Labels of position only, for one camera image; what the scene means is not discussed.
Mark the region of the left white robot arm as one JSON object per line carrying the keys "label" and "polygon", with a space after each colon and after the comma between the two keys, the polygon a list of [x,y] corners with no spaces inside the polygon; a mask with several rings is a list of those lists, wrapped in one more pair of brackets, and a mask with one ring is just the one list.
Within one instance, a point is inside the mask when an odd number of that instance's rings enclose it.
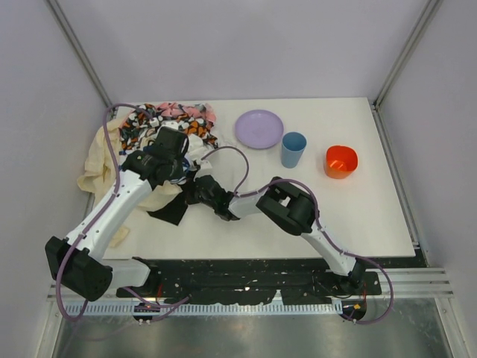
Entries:
{"label": "left white robot arm", "polygon": [[88,301],[108,289],[144,286],[151,267],[139,258],[114,263],[104,259],[113,236],[125,219],[153,190],[185,176],[186,134],[162,127],[147,151],[134,151],[122,164],[116,182],[98,206],[66,238],[51,237],[45,253],[51,276]]}

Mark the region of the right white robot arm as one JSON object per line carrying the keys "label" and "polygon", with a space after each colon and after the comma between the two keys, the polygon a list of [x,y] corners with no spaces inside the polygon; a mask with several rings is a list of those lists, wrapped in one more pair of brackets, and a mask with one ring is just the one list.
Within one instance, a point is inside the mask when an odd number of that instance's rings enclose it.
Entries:
{"label": "right white robot arm", "polygon": [[347,293],[364,286],[364,260],[335,243],[319,221],[318,201],[310,188],[280,177],[253,192],[226,191],[210,175],[194,179],[186,193],[188,204],[204,204],[224,221],[254,214],[267,216],[289,235],[305,239],[325,259]]}

